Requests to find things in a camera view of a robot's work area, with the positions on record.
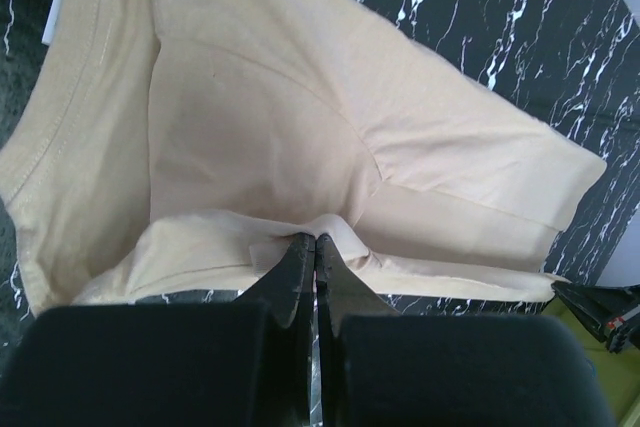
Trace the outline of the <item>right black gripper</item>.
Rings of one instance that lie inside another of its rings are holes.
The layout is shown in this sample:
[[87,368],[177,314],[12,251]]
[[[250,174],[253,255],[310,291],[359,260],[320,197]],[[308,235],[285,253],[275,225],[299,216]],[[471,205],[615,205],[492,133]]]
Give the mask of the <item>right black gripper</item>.
[[639,285],[597,287],[556,281],[555,295],[583,327],[615,354],[639,348]]

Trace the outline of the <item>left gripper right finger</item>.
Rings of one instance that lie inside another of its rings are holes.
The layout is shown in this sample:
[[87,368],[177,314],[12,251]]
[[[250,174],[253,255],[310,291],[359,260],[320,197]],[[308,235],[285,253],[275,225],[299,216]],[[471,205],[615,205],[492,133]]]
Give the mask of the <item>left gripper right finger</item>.
[[416,316],[316,243],[327,426],[611,426],[571,331],[544,315]]

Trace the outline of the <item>beige t shirt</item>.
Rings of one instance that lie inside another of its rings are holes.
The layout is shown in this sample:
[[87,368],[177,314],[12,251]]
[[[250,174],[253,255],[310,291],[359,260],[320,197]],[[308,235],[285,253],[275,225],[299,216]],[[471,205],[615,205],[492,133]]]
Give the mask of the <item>beige t shirt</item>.
[[34,314],[243,291],[300,232],[379,294],[542,303],[605,168],[356,0],[62,0],[1,197]]

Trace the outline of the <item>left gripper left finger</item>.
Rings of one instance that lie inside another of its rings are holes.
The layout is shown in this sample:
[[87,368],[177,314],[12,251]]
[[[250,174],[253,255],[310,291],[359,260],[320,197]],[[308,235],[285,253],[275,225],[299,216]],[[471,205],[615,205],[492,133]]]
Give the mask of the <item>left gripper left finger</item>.
[[36,319],[1,382],[5,426],[302,426],[314,239],[236,300],[73,306]]

